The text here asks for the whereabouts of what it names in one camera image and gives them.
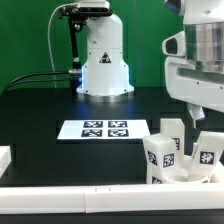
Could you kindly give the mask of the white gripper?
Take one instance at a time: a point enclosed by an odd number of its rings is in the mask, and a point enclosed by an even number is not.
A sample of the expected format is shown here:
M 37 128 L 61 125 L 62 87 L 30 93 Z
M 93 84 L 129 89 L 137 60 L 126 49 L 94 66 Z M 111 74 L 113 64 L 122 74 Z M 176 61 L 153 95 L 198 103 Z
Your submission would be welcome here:
M 172 98 L 188 103 L 193 127 L 205 118 L 202 107 L 224 113 L 224 74 L 201 72 L 185 58 L 167 57 L 165 82 Z

